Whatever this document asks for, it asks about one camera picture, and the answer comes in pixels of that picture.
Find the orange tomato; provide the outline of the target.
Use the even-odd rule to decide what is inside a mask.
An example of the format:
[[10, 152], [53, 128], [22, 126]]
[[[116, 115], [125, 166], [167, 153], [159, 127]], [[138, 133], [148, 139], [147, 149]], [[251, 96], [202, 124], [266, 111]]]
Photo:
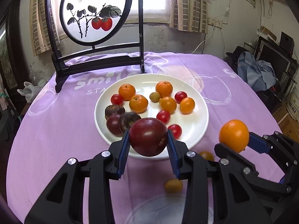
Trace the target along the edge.
[[195, 102], [192, 98], [186, 97], [180, 102], [180, 112], [182, 114], [190, 114], [195, 108]]

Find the dark purple tomato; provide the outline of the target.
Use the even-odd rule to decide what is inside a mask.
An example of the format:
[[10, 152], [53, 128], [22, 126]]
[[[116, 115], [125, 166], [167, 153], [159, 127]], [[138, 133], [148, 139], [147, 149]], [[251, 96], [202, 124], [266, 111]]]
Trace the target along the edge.
[[108, 120], [107, 120], [107, 128], [108, 130], [114, 135], [114, 136], [119, 136], [121, 137], [123, 135], [120, 126], [119, 126], [119, 119], [120, 115], [118, 114], [113, 114], [111, 115]]
[[138, 154], [145, 157], [157, 156], [168, 144], [167, 126], [156, 118], [139, 119], [129, 130], [129, 142]]

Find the dark purple tomato back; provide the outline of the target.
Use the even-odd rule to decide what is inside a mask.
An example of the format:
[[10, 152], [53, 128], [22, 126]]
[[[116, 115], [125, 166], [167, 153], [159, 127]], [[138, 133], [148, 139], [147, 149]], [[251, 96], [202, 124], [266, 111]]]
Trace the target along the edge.
[[123, 135], [120, 126], [119, 126], [119, 119], [120, 115], [118, 114], [113, 114], [111, 115], [108, 120], [107, 120], [107, 128], [108, 130], [114, 135], [114, 136], [119, 136], [121, 137]]

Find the red cherry tomato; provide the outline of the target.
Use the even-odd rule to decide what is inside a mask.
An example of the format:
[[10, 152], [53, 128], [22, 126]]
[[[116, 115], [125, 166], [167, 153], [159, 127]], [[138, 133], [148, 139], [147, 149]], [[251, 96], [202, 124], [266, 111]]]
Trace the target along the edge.
[[187, 98], [187, 93], [185, 93], [184, 91], [179, 91], [175, 94], [174, 98], [176, 102], [180, 104], [183, 99]]

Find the yellow oblong tomato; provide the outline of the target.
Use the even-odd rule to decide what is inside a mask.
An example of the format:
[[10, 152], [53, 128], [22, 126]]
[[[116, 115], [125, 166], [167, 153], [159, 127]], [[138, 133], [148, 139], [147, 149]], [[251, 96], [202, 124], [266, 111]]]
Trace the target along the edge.
[[177, 108], [177, 102], [172, 97], [163, 97], [159, 100], [161, 110], [173, 114]]

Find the dark wrinkled fruit back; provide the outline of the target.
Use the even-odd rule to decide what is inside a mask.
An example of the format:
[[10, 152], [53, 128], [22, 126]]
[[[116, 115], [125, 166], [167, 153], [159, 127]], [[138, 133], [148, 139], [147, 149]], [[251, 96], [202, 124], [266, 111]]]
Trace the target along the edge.
[[125, 132], [126, 130], [129, 130], [131, 126], [141, 119], [140, 115], [135, 112], [127, 112], [122, 114], [119, 117], [119, 127], [121, 132]]

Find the dark brown fruit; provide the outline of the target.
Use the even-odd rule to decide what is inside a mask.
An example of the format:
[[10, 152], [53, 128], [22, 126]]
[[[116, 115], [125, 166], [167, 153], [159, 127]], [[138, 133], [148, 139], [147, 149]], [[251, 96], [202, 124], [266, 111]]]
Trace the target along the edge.
[[108, 120], [108, 118], [114, 114], [122, 115], [125, 113], [125, 108], [120, 105], [109, 105], [105, 108], [104, 116], [105, 119]]

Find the large mandarin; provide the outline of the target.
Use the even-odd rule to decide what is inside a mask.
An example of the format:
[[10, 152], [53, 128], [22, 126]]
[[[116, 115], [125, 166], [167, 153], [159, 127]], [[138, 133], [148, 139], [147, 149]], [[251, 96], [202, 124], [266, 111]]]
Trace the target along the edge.
[[143, 95], [134, 95], [129, 102], [130, 109], [135, 113], [143, 113], [147, 110], [148, 100]]
[[160, 94], [161, 98], [169, 97], [173, 92], [173, 86], [168, 81], [160, 81], [156, 85], [156, 92]]

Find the small green-yellow fruit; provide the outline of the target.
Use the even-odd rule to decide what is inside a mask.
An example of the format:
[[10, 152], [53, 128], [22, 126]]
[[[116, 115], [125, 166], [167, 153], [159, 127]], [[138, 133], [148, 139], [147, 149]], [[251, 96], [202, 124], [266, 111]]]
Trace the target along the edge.
[[155, 91], [150, 94], [149, 98], [152, 102], [157, 103], [159, 102], [161, 95], [157, 91]]

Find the small red tomato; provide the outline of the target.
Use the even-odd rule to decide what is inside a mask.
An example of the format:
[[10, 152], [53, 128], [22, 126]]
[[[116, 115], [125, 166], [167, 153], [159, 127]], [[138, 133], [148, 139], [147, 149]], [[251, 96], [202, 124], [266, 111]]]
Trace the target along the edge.
[[119, 105], [119, 106], [122, 106], [124, 102], [123, 97], [119, 94], [112, 95], [110, 101], [113, 105]]

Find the blue clothes pile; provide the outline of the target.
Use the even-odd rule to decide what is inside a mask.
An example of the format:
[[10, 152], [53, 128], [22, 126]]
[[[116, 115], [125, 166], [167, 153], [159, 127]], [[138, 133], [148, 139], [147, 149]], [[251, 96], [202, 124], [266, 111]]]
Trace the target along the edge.
[[266, 91], [277, 82], [272, 65], [263, 60], [256, 61], [249, 52], [240, 54], [237, 72], [255, 92]]

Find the black monitor on rack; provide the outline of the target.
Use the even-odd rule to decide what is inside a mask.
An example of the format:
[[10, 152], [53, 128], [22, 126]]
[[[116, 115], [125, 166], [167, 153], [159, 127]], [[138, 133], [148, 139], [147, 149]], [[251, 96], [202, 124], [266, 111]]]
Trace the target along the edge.
[[289, 53], [280, 48], [272, 39], [259, 36], [255, 44], [254, 57], [257, 61], [271, 64], [275, 76], [285, 96], [289, 95], [296, 85], [298, 62]]

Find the white plastic bag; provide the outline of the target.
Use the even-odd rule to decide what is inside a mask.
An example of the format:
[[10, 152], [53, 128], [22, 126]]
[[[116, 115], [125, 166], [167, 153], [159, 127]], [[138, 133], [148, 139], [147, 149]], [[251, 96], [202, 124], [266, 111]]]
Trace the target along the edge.
[[32, 83], [26, 81], [24, 82], [24, 88], [17, 89], [17, 92], [21, 96], [25, 97], [25, 100], [28, 104], [31, 104], [45, 84], [46, 82], [44, 80], [40, 80], [38, 85], [33, 85]]

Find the left window curtain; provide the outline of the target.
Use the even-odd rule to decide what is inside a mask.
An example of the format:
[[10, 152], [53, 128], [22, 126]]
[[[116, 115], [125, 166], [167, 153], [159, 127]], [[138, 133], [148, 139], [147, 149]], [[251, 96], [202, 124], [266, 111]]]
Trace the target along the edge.
[[45, 14], [45, 0], [30, 0], [29, 28], [33, 55], [38, 56], [51, 49]]

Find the white wall socket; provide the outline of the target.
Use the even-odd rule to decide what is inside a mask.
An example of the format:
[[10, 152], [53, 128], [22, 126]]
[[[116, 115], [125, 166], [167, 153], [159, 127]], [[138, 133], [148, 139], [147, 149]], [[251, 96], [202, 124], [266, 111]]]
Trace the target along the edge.
[[217, 18], [208, 18], [208, 25], [222, 29], [223, 21]]

